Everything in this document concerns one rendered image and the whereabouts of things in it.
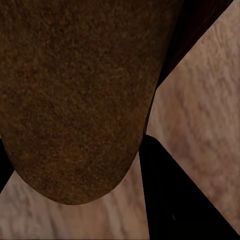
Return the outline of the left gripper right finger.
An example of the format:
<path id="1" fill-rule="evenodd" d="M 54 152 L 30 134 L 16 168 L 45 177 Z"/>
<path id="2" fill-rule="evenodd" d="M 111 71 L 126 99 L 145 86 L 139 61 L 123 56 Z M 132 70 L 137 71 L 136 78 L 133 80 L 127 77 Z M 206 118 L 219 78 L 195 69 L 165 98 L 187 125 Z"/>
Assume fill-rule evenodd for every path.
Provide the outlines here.
<path id="1" fill-rule="evenodd" d="M 240 235 L 154 137 L 139 159 L 150 240 L 240 240 Z"/>

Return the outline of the sandal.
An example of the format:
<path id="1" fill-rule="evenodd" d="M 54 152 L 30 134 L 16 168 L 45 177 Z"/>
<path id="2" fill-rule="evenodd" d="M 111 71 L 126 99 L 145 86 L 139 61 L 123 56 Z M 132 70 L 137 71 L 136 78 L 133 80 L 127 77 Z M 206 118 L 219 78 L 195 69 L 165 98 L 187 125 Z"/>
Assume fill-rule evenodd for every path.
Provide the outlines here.
<path id="1" fill-rule="evenodd" d="M 234 0 L 0 0 L 0 138 L 46 198 L 126 176 L 156 89 Z"/>

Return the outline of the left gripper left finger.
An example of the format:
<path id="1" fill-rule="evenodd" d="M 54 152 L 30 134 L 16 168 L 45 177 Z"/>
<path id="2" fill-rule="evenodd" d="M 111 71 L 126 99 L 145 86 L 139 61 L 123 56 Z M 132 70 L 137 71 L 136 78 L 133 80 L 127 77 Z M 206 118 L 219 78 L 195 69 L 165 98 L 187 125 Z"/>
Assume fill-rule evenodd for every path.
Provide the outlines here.
<path id="1" fill-rule="evenodd" d="M 0 193 L 14 172 L 14 167 L 7 155 L 3 141 L 0 138 Z"/>

